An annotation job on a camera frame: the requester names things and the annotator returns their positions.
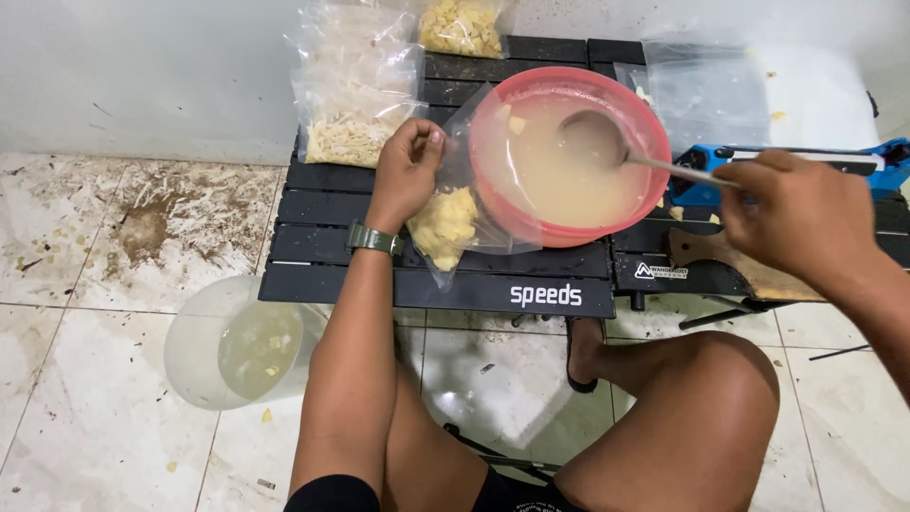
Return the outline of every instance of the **person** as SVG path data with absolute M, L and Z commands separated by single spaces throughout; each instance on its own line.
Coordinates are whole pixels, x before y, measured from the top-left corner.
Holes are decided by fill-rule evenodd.
M 381 152 L 364 224 L 397 233 L 433 192 L 444 135 L 410 119 Z M 910 277 L 875 244 L 862 178 L 767 150 L 718 168 L 727 239 L 803 280 L 863 332 L 910 401 Z M 637 401 L 547 486 L 500 476 L 434 423 L 396 363 L 392 264 L 354 252 L 310 361 L 285 510 L 745 510 L 774 430 L 774 367 L 729 333 L 611 346 L 600 323 L 571 323 L 567 373 Z

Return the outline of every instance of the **metal ladle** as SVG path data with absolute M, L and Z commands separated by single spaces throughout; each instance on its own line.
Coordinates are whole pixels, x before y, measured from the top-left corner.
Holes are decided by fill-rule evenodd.
M 675 166 L 632 153 L 616 122 L 597 110 L 580 110 L 568 116 L 560 123 L 559 133 L 565 147 L 580 153 L 592 154 L 595 158 L 602 159 L 603 164 L 612 169 L 618 169 L 625 162 L 631 162 L 667 169 L 677 178 L 696 183 L 706 183 L 718 188 L 722 185 L 740 188 L 738 183 L 715 178 L 708 172 Z

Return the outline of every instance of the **white tile floor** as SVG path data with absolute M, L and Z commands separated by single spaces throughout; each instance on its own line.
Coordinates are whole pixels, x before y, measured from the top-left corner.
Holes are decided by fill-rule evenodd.
M 168 392 L 162 350 L 186 297 L 261 271 L 283 174 L 0 155 L 0 512 L 282 508 L 301 399 L 195 409 Z M 722 309 L 667 295 L 636 313 L 620 300 L 607 334 L 665 338 Z M 396 318 L 433 416 L 508 455 L 563 463 L 632 406 L 615 386 L 570 391 L 561 318 Z M 867 351 L 808 361 L 864 343 L 843 315 L 796 305 L 705 328 L 776 362 L 781 410 L 752 510 L 910 510 L 910 412 L 882 365 Z

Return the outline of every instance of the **pink bowl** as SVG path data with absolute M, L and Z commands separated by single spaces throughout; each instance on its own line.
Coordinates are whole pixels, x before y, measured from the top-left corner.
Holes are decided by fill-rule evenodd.
M 477 178 L 477 192 L 487 211 L 513 236 L 526 241 L 540 241 L 544 247 L 573 247 L 595 241 L 604 235 L 624 230 L 643 219 L 663 196 L 670 174 L 659 168 L 651 168 L 642 201 L 626 220 L 597 228 L 573 228 L 534 219 L 527 212 L 509 203 L 484 176 L 477 161 L 477 147 L 484 143 L 483 123 L 491 117 L 503 102 L 529 91 L 561 87 L 580 91 L 591 97 L 604 100 L 594 103 L 616 119 L 622 134 L 632 149 L 649 159 L 670 161 L 670 141 L 663 131 L 661 122 L 641 98 L 619 82 L 577 67 L 538 67 L 510 77 L 493 88 L 474 112 L 469 136 L 470 162 Z

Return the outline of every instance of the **knee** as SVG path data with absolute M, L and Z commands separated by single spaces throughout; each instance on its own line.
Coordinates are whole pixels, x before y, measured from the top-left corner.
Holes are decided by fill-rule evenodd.
M 774 400 L 780 402 L 780 385 L 777 372 L 768 356 L 754 343 L 735 334 L 722 331 L 705 331 L 692 334 L 697 336 L 691 357 L 700 366 L 723 372 L 725 378 L 735 379 L 741 389 L 767 386 Z

